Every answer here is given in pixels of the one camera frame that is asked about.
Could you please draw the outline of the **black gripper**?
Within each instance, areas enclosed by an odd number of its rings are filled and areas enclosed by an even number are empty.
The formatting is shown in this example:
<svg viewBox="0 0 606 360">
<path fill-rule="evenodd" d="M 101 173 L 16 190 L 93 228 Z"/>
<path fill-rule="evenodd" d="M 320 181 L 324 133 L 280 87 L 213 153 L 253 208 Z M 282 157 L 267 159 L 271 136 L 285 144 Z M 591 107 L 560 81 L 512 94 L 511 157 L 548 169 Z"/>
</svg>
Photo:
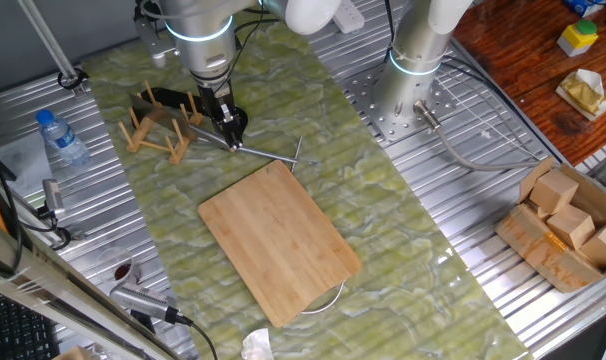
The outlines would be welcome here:
<svg viewBox="0 0 606 360">
<path fill-rule="evenodd" d="M 246 119 L 235 104 L 231 81 L 198 83 L 198 91 L 205 113 L 226 146 L 233 150 L 240 149 L 243 146 Z"/>
</svg>

